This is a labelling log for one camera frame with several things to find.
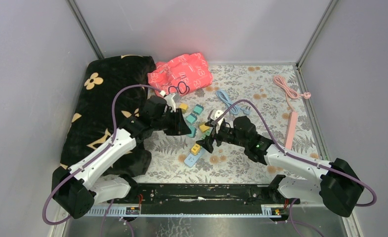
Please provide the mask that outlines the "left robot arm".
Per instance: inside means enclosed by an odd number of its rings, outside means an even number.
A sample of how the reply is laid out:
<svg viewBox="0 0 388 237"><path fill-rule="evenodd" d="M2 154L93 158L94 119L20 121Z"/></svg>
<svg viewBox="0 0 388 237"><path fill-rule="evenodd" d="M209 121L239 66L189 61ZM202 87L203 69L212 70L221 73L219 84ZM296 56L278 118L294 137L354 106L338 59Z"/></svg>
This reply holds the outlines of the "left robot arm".
<svg viewBox="0 0 388 237"><path fill-rule="evenodd" d="M125 118L98 149L67 169L54 170L51 197L74 219L83 217L94 204L110 199L135 201L138 191L124 178L105 182L98 182L98 178L154 131L163 131L168 136L191 132L182 109L176 107L169 95L150 97L139 115Z"/></svg>

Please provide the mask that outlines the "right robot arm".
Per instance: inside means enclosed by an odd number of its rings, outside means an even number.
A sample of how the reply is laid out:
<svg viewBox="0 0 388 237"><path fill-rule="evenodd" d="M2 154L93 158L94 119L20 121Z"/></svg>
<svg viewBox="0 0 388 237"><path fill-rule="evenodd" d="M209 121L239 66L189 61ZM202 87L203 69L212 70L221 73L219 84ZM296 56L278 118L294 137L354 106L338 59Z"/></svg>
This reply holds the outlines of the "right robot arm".
<svg viewBox="0 0 388 237"><path fill-rule="evenodd" d="M253 162L281 167L298 175L299 179L277 178L267 191L269 200L274 203L281 203L285 198L308 200L324 204L339 216L349 217L364 191L358 176L345 160L311 159L287 151L260 135L246 116L236 118L232 126L224 122L213 126L210 135L196 143L209 153L214 151L214 144L240 146Z"/></svg>

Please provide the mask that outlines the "blue power strip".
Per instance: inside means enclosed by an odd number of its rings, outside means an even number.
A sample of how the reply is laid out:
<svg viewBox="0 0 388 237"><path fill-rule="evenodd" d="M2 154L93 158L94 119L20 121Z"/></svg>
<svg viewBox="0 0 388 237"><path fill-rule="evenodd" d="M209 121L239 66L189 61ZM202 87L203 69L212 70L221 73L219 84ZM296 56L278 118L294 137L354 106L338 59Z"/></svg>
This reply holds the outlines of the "blue power strip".
<svg viewBox="0 0 388 237"><path fill-rule="evenodd" d="M228 95L225 91L223 91L222 89L218 89L218 90L216 91L216 96L217 96L217 98L218 98L220 101L222 101L222 102L226 105L227 109L234 103L234 102L230 99L229 95ZM242 111L244 114L249 115L249 114L250 114L250 110L251 110L251 107L246 106L245 108L241 108L240 106L236 105L236 106L234 106L233 108L231 108L231 109L229 110L229 112L230 112L230 114L232 114L232 115L237 115L237 114L240 113L240 111ZM205 149L201 148L200 152L199 152L196 156L194 156L194 155L192 155L192 154L190 153L190 154L185 158L184 163L185 163L188 167L193 167L194 164L197 162L197 160L205 153L205 151L206 151Z"/></svg>

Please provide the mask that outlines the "pink power strip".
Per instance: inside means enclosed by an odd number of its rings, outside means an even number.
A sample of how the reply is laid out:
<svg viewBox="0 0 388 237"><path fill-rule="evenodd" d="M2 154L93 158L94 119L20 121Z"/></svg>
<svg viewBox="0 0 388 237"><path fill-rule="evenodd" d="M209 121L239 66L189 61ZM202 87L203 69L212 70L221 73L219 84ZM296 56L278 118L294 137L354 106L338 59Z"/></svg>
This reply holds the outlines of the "pink power strip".
<svg viewBox="0 0 388 237"><path fill-rule="evenodd" d="M287 85L287 82L283 76L275 76L273 82L284 91L285 99L288 107L290 108L289 121L287 126L287 132L285 137L285 148L291 150L293 145L293 140L296 134L296 126L298 121L298 112L291 105L291 100L298 99L309 99L311 97L310 92L299 93L296 90L293 90Z"/></svg>

